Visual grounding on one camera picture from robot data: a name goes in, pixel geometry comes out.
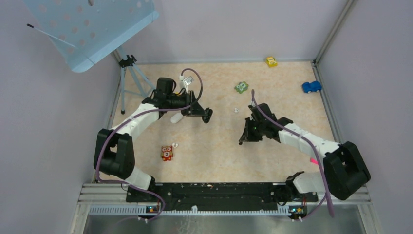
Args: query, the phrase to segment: white wall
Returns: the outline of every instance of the white wall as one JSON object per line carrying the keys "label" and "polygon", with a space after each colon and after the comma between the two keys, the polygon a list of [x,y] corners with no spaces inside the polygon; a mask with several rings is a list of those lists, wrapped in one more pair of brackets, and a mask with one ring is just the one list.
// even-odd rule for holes
{"label": "white wall", "polygon": [[119,81],[105,58],[73,73],[20,0],[0,1],[0,233],[63,234]]}
{"label": "white wall", "polygon": [[310,60],[347,0],[154,0],[160,16],[125,44],[139,63]]}
{"label": "white wall", "polygon": [[344,139],[360,149],[384,233],[412,233],[413,1],[358,1],[321,62]]}

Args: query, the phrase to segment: blue toy car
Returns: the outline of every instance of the blue toy car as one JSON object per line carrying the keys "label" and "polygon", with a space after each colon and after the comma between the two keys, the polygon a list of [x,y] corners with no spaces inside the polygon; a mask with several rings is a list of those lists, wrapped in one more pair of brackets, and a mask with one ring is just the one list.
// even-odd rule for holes
{"label": "blue toy car", "polygon": [[320,84],[320,82],[318,81],[313,81],[313,82],[305,82],[304,84],[302,84],[302,90],[305,93],[311,93],[311,92],[320,92],[320,90],[322,89],[322,86]]}

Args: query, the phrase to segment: green owl toy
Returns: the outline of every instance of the green owl toy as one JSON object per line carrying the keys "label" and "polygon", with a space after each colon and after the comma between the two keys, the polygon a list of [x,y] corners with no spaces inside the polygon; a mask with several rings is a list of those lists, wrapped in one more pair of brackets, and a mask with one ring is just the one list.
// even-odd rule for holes
{"label": "green owl toy", "polygon": [[234,89],[235,89],[238,93],[242,94],[245,90],[248,89],[248,84],[247,84],[245,81],[240,82],[237,86],[234,87]]}

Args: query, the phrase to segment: yellow toy car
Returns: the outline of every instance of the yellow toy car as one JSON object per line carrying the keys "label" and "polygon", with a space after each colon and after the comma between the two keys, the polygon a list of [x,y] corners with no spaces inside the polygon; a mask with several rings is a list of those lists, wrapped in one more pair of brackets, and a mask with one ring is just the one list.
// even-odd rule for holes
{"label": "yellow toy car", "polygon": [[265,59],[265,63],[268,65],[268,67],[275,67],[277,66],[277,62],[275,61],[274,57],[269,56]]}

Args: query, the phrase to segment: table surface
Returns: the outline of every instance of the table surface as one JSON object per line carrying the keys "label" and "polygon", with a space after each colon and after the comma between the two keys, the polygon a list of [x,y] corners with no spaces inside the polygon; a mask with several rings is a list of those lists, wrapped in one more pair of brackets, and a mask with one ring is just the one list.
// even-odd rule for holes
{"label": "table surface", "polygon": [[[275,182],[298,171],[318,170],[310,157],[274,140],[238,144],[245,118],[251,115],[251,89],[256,101],[267,103],[277,118],[287,117],[319,137],[333,140],[320,94],[306,94],[301,89],[302,83],[315,80],[310,62],[280,62],[273,68],[264,62],[139,65],[155,85],[159,77],[178,81],[187,67],[201,75],[204,91],[199,103],[213,109],[211,121],[204,124],[200,117],[184,117],[172,124],[170,117],[176,112],[166,113],[133,143],[135,163],[142,171],[157,182]],[[198,93],[196,75],[190,71],[184,75],[195,78],[189,89]],[[249,84],[242,94],[234,90],[240,81]],[[128,72],[125,88],[138,92]],[[132,114],[142,100],[125,93],[126,113],[120,114],[119,99],[113,125]],[[161,147],[173,142],[179,144],[173,149],[173,160],[164,162]]]}

